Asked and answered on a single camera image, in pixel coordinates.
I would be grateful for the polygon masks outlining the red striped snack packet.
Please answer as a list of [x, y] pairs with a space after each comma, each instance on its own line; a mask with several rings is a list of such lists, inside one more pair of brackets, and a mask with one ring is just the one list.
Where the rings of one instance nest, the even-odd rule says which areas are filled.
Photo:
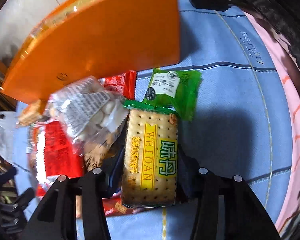
[[42, 198], [60, 175], [77, 178], [85, 173], [83, 158], [72, 150], [72, 144], [58, 121], [37, 124], [32, 130], [34, 147], [31, 157], [37, 180], [36, 194]]

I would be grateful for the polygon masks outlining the Weidan soda cracker packet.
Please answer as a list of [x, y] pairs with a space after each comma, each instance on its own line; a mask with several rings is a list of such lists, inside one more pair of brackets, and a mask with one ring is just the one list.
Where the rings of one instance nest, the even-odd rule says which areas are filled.
[[126, 100], [129, 110], [121, 201], [128, 208], [175, 204], [178, 117], [175, 111]]

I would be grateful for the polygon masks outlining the white balls candy bag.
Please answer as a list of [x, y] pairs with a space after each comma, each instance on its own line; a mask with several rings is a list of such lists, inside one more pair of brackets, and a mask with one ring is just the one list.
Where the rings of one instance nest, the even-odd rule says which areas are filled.
[[60, 122], [74, 152], [84, 155], [109, 149], [120, 136], [128, 116], [125, 100], [89, 76], [52, 93], [45, 111]]

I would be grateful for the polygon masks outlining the brown peanut snack bag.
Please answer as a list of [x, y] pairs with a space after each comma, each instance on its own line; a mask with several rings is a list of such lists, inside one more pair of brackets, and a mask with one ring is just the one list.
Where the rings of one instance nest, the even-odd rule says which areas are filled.
[[113, 158], [122, 146], [122, 128], [111, 133], [108, 129], [100, 131], [92, 141], [84, 146], [84, 162], [87, 171], [101, 167], [106, 159]]

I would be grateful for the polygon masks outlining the dark red chocolate bar packet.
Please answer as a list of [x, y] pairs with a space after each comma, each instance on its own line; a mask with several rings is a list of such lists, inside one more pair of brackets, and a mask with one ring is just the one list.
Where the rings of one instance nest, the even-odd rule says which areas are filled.
[[141, 209], [138, 208], [131, 209], [122, 205], [120, 196], [115, 196], [110, 199], [103, 198], [102, 202], [103, 202], [104, 214], [106, 217], [134, 215], [142, 211]]

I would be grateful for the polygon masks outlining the blue checked tablecloth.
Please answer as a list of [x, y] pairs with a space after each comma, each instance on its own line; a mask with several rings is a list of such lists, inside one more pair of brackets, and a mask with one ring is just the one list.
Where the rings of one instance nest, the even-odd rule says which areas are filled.
[[[288, 187], [273, 173], [292, 162], [292, 131], [285, 93], [273, 61], [244, 12], [197, 9], [178, 0], [180, 61], [137, 72], [135, 101], [142, 102], [153, 70], [197, 70], [201, 83], [194, 117], [178, 117], [178, 147], [215, 175], [240, 175], [275, 225]], [[138, 208], [106, 217], [110, 239], [191, 239], [197, 200]], [[76, 197], [77, 239], [84, 237], [82, 197]]]

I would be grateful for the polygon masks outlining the white plastic bag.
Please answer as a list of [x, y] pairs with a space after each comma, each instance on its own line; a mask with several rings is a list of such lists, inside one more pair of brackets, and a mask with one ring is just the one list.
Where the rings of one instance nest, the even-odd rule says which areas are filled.
[[18, 127], [16, 112], [0, 112], [0, 156], [8, 163], [30, 173], [26, 153], [28, 131], [26, 127]]

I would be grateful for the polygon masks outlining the orange round pastry packet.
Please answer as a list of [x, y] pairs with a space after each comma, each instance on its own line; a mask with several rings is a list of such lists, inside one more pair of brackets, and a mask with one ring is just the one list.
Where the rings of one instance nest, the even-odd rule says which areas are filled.
[[47, 101], [37, 100], [29, 104], [18, 116], [19, 126], [29, 126], [43, 117]]

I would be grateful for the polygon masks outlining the green plum candy packet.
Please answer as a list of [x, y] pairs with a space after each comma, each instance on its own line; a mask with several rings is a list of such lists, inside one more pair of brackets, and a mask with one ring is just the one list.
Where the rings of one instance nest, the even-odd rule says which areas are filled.
[[143, 103], [173, 107], [180, 118], [191, 121], [197, 102], [201, 73], [197, 70], [153, 70]]

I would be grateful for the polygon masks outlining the red black snack packet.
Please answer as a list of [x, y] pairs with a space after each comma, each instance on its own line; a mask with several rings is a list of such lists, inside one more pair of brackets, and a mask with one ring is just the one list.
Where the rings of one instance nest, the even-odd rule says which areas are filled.
[[137, 72], [129, 70], [120, 75], [103, 77], [99, 79], [99, 82], [105, 87], [105, 89], [119, 93], [129, 100], [134, 100], [136, 77]]

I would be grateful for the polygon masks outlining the orange cardboard box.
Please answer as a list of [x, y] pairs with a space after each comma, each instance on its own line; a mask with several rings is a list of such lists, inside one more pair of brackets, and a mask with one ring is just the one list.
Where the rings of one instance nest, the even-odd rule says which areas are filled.
[[29, 104], [88, 76], [179, 61], [178, 0], [67, 0], [30, 32], [2, 93]]

